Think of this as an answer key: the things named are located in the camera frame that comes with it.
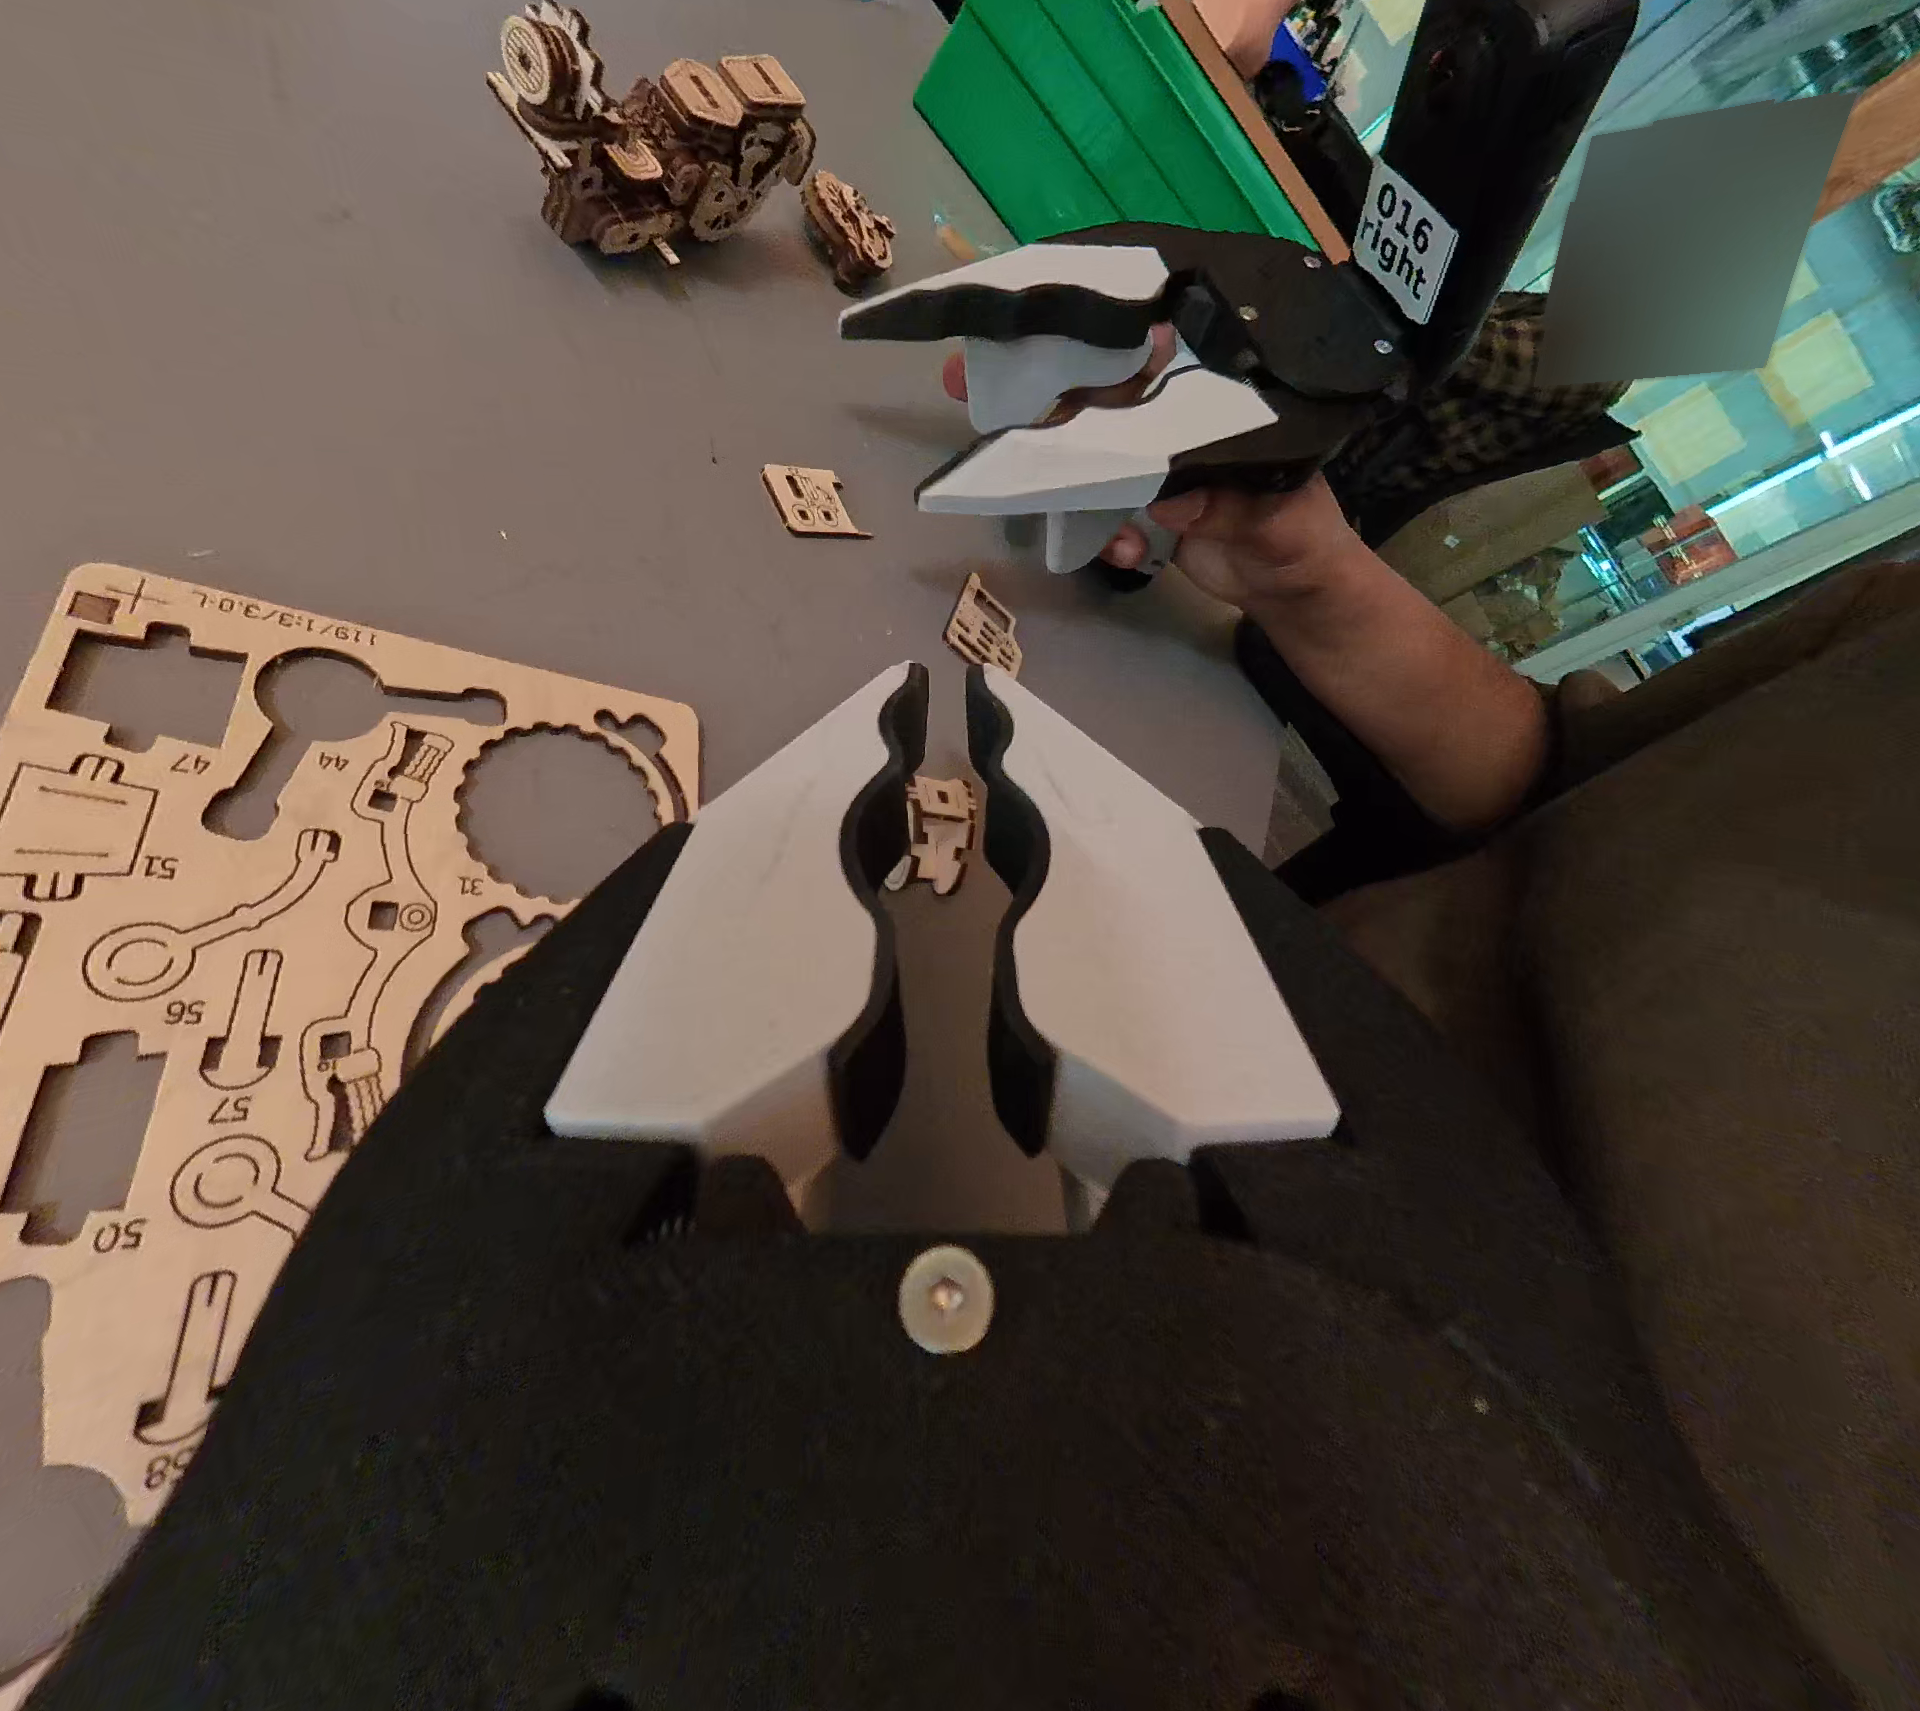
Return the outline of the wide wooden puzzle sheet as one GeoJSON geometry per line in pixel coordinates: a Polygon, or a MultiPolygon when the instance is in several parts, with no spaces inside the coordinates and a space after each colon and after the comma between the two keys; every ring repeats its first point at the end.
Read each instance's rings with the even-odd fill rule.
{"type": "Polygon", "coordinates": [[[660,824],[701,798],[690,704],[88,563],[3,721],[3,1280],[47,1289],[41,1453],[154,1523],[265,1293],[400,1076],[510,960],[464,793],[502,743],[608,751],[660,824]],[[114,1202],[45,1240],[16,1154],[45,1076],[157,1065],[114,1202]]]}

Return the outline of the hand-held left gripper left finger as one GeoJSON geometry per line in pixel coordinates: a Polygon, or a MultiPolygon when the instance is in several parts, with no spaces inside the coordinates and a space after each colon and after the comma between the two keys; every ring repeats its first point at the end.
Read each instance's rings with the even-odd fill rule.
{"type": "Polygon", "coordinates": [[[861,685],[705,807],[544,1125],[758,1154],[802,1195],[887,1133],[908,1076],[887,879],[908,857],[928,668],[861,685]]]}

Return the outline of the person's right hand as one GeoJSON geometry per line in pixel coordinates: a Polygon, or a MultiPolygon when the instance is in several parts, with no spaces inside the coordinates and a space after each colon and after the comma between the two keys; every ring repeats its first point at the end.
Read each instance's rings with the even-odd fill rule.
{"type": "Polygon", "coordinates": [[[1324,473],[1280,493],[1218,485],[1157,499],[1097,555],[1104,573],[1143,576],[1156,563],[1243,615],[1305,606],[1377,564],[1324,473]]]}

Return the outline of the cardboard box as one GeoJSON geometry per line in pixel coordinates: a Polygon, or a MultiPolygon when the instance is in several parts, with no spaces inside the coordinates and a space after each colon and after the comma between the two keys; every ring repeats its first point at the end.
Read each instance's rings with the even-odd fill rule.
{"type": "Polygon", "coordinates": [[[1435,606],[1481,584],[1577,545],[1605,512],[1581,463],[1555,463],[1458,493],[1377,545],[1377,555],[1435,606]]]}

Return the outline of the wooden puzzle piece with tab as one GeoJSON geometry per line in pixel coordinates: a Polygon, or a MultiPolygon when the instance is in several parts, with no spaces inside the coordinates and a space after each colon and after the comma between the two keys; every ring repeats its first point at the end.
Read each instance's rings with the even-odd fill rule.
{"type": "Polygon", "coordinates": [[[759,485],[783,521],[783,531],[808,542],[869,542],[841,499],[841,478],[830,469],[764,463],[759,485]]]}

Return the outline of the grey desk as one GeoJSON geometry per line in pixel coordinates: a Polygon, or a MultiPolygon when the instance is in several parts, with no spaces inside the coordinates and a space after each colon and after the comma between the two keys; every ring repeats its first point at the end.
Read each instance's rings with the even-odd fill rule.
{"type": "MultiPolygon", "coordinates": [[[[535,0],[3,0],[3,697],[81,563],[686,700],[714,796],[876,669],[932,669],[979,573],[1025,685],[1259,849],[1278,727],[1190,585],[1042,573],[1033,523],[928,516],[965,428],[934,345],[841,345],[791,195],[681,268],[573,256],[484,87],[535,0]],[[869,542],[783,531],[830,469],[869,542]]],[[[770,51],[900,279],[1005,231],[911,107],[928,0],[562,0],[616,87],[770,51]]]]}

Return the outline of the wooden motorcycle model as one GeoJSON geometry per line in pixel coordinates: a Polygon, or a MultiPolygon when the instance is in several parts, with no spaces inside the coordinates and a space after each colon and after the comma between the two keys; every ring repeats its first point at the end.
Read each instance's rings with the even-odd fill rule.
{"type": "Polygon", "coordinates": [[[556,0],[510,12],[488,91],[536,151],[539,219],[602,259],[712,244],[778,185],[802,187],[818,133],[766,51],[674,58],[628,91],[602,84],[591,19],[556,0]]]}

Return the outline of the wooden wheel assembly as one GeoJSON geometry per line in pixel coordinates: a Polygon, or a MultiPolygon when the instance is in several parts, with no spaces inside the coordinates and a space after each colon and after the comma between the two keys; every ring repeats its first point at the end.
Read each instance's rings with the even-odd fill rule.
{"type": "Polygon", "coordinates": [[[827,260],[844,294],[876,286],[892,268],[892,219],[827,166],[808,169],[800,187],[802,235],[827,260]]]}

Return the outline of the slotted wooden puzzle piece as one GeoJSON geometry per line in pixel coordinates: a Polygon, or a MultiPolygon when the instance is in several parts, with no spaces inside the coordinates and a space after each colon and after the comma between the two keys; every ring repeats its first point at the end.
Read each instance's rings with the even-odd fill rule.
{"type": "Polygon", "coordinates": [[[1014,635],[1014,615],[976,573],[965,573],[948,606],[942,637],[971,668],[997,668],[1018,680],[1021,645],[1014,635]]]}

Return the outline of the wooden beam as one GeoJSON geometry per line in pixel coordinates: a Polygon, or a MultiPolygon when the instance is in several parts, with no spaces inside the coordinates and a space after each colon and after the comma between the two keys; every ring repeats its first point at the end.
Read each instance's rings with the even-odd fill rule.
{"type": "Polygon", "coordinates": [[[1810,223],[1917,162],[1917,72],[1920,58],[1908,58],[1858,93],[1840,128],[1810,223]]]}

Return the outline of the person's right forearm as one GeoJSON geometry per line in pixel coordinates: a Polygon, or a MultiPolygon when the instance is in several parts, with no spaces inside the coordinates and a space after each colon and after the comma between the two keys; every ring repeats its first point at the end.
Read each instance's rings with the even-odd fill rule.
{"type": "Polygon", "coordinates": [[[1338,779],[1375,762],[1432,824],[1489,832],[1540,789],[1545,693],[1369,549],[1223,591],[1259,697],[1338,779]]]}

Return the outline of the green plastic bin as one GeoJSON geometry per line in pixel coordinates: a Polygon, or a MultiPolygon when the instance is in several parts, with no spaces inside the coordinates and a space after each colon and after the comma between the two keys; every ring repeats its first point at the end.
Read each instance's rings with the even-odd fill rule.
{"type": "Polygon", "coordinates": [[[1014,240],[1156,219],[1345,256],[1156,2],[961,0],[914,110],[1014,240]]]}

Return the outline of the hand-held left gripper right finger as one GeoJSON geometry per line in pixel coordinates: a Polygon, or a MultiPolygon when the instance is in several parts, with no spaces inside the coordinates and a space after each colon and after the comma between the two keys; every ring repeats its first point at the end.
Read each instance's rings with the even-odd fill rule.
{"type": "Polygon", "coordinates": [[[965,672],[984,857],[1010,891],[989,991],[1000,1130],[1110,1195],[1140,1160],[1319,1141],[1340,1103],[1259,953],[1278,883],[1011,672],[965,672]]]}

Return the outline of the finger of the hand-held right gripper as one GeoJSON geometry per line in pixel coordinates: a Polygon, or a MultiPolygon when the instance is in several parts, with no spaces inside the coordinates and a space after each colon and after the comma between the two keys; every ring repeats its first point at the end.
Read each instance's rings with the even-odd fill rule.
{"type": "Polygon", "coordinates": [[[1278,428],[1274,405],[1224,372],[1168,372],[1129,405],[976,435],[914,488],[922,512],[1040,516],[1048,573],[1085,570],[1164,493],[1188,455],[1278,428]]]}
{"type": "Polygon", "coordinates": [[[1040,424],[1064,398],[1136,380],[1168,265],[1143,244],[1021,244],[836,315],[844,341],[961,341],[976,431],[1040,424]]]}

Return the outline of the small wooden puzzle assembly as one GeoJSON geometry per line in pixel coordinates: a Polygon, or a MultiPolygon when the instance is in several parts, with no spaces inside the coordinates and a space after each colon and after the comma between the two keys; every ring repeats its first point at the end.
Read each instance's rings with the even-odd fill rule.
{"type": "Polygon", "coordinates": [[[934,896],[948,896],[976,845],[976,789],[964,775],[914,775],[908,781],[908,853],[887,872],[887,891],[926,883],[934,896]]]}

